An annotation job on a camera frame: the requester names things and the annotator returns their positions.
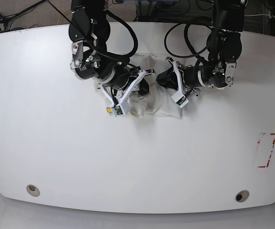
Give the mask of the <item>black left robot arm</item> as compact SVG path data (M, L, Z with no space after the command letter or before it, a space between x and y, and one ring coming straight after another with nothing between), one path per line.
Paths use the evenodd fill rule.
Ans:
M191 52L186 58L197 59L194 66L185 66L174 61L178 55L171 53L167 61L171 67L159 74L156 81L165 88L183 89L188 96L201 87L224 89L233 84L233 72L236 61L242 52L241 32L244 26L245 0L215 0L213 1L212 25L206 47L195 51L189 40L191 25L202 23L206 17L197 17L184 27L184 40Z

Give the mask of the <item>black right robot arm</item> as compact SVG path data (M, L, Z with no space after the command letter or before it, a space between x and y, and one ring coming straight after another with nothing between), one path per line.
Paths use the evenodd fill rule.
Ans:
M73 59L71 68L80 80L94 79L97 88L108 90L114 104L128 93L128 101L146 102L150 92L149 84L141 79L130 89L142 70L130 63L138 49L138 39L132 28L107 8L104 0L73 0L73 14L69 25ZM106 42L111 27L107 16L121 23L130 33L133 48L129 53L116 54L107 50Z

